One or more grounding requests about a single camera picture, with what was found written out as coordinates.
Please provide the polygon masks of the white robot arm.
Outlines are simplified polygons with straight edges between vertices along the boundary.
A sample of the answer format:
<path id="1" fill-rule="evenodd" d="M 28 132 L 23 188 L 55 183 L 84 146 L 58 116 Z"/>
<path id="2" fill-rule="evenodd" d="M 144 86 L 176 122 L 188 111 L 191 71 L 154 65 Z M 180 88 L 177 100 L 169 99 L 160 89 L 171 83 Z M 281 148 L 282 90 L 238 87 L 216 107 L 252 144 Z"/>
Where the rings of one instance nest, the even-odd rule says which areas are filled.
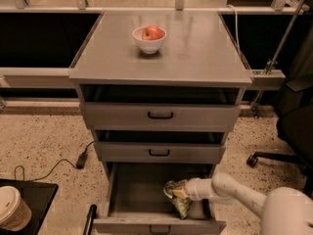
<path id="1" fill-rule="evenodd" d="M 209 179 L 169 181 L 164 194 L 170 199 L 209 200 L 218 204 L 236 200 L 260 218 L 261 235 L 313 235 L 313 201 L 290 187 L 264 195 L 227 173 L 216 173 Z"/>

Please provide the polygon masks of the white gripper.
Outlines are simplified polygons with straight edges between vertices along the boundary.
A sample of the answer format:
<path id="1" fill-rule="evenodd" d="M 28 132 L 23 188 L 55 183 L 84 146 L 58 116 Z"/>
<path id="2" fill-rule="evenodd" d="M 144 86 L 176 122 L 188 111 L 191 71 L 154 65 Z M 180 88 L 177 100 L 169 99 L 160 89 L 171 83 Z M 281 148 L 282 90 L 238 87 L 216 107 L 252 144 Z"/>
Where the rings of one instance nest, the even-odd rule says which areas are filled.
<path id="1" fill-rule="evenodd" d="M 203 199 L 209 200 L 215 194 L 215 190 L 210 179 L 183 179 L 176 183 L 176 187 L 184 186 L 185 190 L 183 188 L 173 189 L 173 195 L 181 199 L 187 199 L 189 197 L 192 201 L 200 201 Z"/>

